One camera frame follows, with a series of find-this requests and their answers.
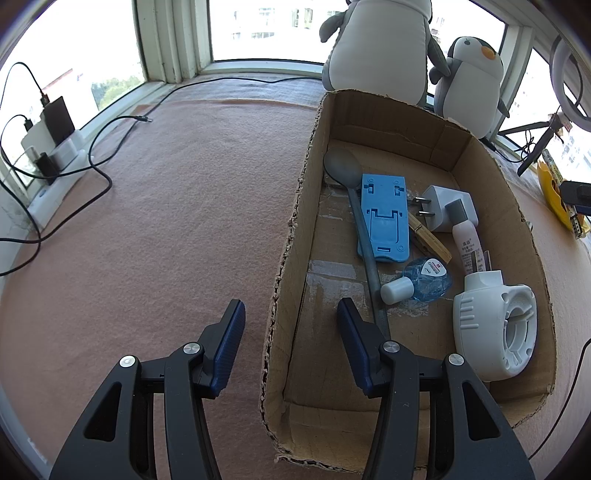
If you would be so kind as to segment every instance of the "white charger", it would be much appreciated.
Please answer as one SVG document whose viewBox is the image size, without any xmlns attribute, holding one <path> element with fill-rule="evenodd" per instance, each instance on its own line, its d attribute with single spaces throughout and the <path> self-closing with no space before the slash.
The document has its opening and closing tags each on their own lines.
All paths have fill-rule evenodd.
<svg viewBox="0 0 591 480">
<path fill-rule="evenodd" d="M 430 231 L 452 231 L 453 224 L 447 214 L 445 205 L 457 199 L 462 200 L 468 220 L 470 220 L 475 227 L 478 226 L 476 209 L 474 208 L 474 203 L 472 203 L 472 197 L 470 197 L 468 192 L 431 185 L 425 190 L 421 198 L 417 199 L 417 202 L 422 204 L 422 213 L 430 214 L 425 215 L 427 228 L 429 228 Z"/>
</svg>

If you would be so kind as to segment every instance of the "windowpane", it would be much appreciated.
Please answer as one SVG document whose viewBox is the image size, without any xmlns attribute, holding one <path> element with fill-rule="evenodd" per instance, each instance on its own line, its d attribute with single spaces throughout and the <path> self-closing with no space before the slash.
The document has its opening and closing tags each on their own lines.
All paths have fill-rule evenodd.
<svg viewBox="0 0 591 480">
<path fill-rule="evenodd" d="M 433 20 L 431 35 L 439 43 L 443 54 L 459 37 L 476 37 L 488 42 L 497 52 L 501 48 L 505 24 L 494 15 L 470 0 L 432 0 Z M 427 68 L 433 64 L 427 59 Z M 427 91 L 435 94 L 435 85 L 428 84 Z"/>
<path fill-rule="evenodd" d="M 574 102 L 572 92 L 566 89 L 566 93 Z M 533 50 L 519 92 L 509 110 L 511 117 L 503 122 L 501 130 L 548 121 L 558 107 L 550 80 L 550 67 L 542 56 Z M 531 133 L 534 141 L 539 139 L 545 130 L 533 130 Z M 591 133 L 576 125 L 573 125 L 570 133 L 566 129 L 563 129 L 563 132 L 564 144 L 556 136 L 548 144 L 548 151 L 558 165 L 560 173 L 567 180 L 576 179 L 591 183 Z M 525 133 L 508 137 L 518 145 L 526 143 Z"/>
<path fill-rule="evenodd" d="M 345 0 L 209 2 L 213 58 L 324 63 L 336 35 L 327 43 L 320 43 L 320 26 L 328 17 L 344 10 Z"/>
<path fill-rule="evenodd" d="M 0 89 L 16 61 L 29 65 L 51 101 L 64 97 L 76 128 L 145 82 L 131 0 L 57 0 L 14 47 L 0 69 Z M 41 113 L 40 94 L 22 66 L 10 73 L 0 128 L 17 113 L 33 123 Z M 12 121 L 2 140 L 13 160 L 22 153 L 22 124 L 22 119 Z M 33 169 L 26 156 L 17 165 Z"/>
<path fill-rule="evenodd" d="M 336 35 L 320 43 L 320 26 L 328 17 L 346 10 L 347 5 L 344 0 L 229 0 L 210 2 L 209 8 L 214 60 L 324 63 Z M 482 38 L 498 51 L 504 31 L 502 21 L 470 0 L 433 0 L 431 32 L 444 53 L 464 35 Z M 435 86 L 429 84 L 428 91 L 434 93 Z"/>
</svg>

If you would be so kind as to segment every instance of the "metal screw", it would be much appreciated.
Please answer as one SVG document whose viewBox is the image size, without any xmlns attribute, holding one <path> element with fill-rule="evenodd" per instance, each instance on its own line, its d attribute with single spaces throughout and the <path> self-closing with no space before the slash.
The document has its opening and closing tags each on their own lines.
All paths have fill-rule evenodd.
<svg viewBox="0 0 591 480">
<path fill-rule="evenodd" d="M 387 352 L 390 352 L 390 353 L 396 353 L 400 350 L 400 345 L 397 344 L 396 342 L 389 341 L 389 342 L 384 343 L 384 350 L 386 350 Z"/>
<path fill-rule="evenodd" d="M 464 357 L 462 357 L 459 353 L 452 353 L 449 357 L 447 357 L 447 359 L 452 365 L 460 366 L 464 363 Z"/>
<path fill-rule="evenodd" d="M 131 367 L 135 363 L 135 357 L 133 355 L 125 355 L 121 360 L 119 360 L 119 365 L 123 368 Z"/>
<path fill-rule="evenodd" d="M 195 342 L 188 343 L 187 345 L 185 345 L 183 347 L 183 352 L 185 352 L 188 355 L 192 355 L 194 353 L 197 353 L 199 350 L 201 350 L 201 347 L 199 346 L 198 343 L 195 343 Z"/>
</svg>

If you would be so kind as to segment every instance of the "penguin orange beak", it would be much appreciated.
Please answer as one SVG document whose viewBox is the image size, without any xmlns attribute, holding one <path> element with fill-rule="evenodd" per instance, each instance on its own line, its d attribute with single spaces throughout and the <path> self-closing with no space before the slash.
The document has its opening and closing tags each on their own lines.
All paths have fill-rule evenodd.
<svg viewBox="0 0 591 480">
<path fill-rule="evenodd" d="M 482 54 L 489 60 L 494 60 L 496 58 L 495 51 L 488 47 L 482 47 Z"/>
</svg>

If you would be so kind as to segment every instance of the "plastic spoon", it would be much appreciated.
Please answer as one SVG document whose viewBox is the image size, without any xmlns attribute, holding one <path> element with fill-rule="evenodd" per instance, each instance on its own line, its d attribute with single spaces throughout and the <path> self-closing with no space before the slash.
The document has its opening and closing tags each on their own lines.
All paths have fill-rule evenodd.
<svg viewBox="0 0 591 480">
<path fill-rule="evenodd" d="M 334 181 L 347 188 L 349 203 L 353 210 L 353 217 L 355 218 L 355 225 L 361 245 L 365 275 L 368 279 L 369 298 L 374 314 L 374 323 L 379 327 L 384 337 L 390 340 L 388 314 L 380 294 L 382 284 L 379 280 L 378 267 L 375 264 L 374 250 L 369 239 L 369 232 L 365 225 L 363 212 L 361 211 L 361 202 L 355 191 L 363 179 L 361 165 L 359 165 L 359 162 L 349 150 L 345 148 L 331 148 L 324 155 L 324 169 Z"/>
</svg>

